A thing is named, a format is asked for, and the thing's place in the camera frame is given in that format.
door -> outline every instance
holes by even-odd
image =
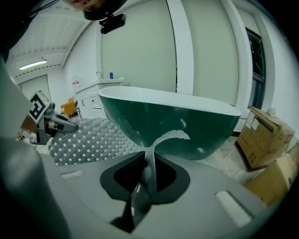
[[[122,13],[125,26],[103,35],[104,78],[113,72],[130,86],[175,92],[175,44],[166,0],[150,0]]]
[[[47,75],[40,76],[21,83],[21,91],[30,99],[36,91],[41,90],[51,100]]]

orange chair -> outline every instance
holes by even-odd
[[[64,114],[66,116],[69,116],[71,114],[74,114],[77,112],[77,110],[75,109],[75,102],[73,97],[69,98],[66,104],[63,104],[60,106],[61,109],[64,109]]]

green bathtub exterior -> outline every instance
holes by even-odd
[[[205,159],[231,135],[240,116],[100,97],[112,121],[136,144],[150,147],[164,133],[183,130],[190,140],[169,139],[156,152]]]

bathtub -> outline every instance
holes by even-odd
[[[179,93],[113,86],[98,94],[111,120],[139,146],[150,147],[171,130],[187,133],[190,140],[169,139],[156,152],[188,160],[204,159],[215,152],[241,115],[226,103]]]

cardboard box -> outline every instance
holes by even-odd
[[[258,196],[266,206],[283,199],[298,173],[289,154],[275,160],[245,187]]]
[[[288,152],[297,168],[299,168],[299,142]]]
[[[251,108],[235,145],[247,171],[261,169],[279,158],[287,149],[294,130],[277,117]]]

